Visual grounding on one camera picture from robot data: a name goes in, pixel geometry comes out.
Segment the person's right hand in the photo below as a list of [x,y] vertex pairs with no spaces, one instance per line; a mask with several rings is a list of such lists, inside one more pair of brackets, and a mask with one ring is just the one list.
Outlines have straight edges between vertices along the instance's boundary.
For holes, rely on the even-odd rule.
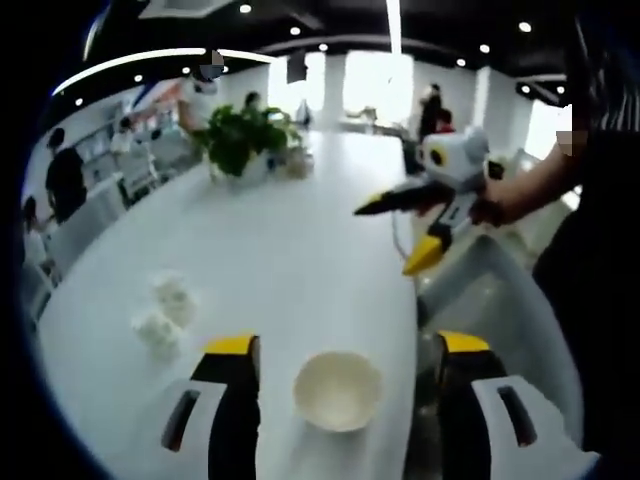
[[474,225],[501,227],[512,224],[523,217],[521,196],[511,181],[488,182],[477,192],[469,215]]

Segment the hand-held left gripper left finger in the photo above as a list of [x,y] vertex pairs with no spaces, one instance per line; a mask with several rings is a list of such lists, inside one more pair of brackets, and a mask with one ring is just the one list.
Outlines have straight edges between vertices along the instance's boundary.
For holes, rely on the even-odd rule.
[[146,479],[254,479],[260,425],[260,340],[209,342],[187,379],[144,415]]

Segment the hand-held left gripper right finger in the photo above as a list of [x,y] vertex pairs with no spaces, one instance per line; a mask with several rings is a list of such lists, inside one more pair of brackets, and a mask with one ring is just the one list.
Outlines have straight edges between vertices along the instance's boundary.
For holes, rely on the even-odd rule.
[[587,479],[600,455],[570,438],[560,410],[509,375],[483,339],[436,333],[437,418],[445,479]]

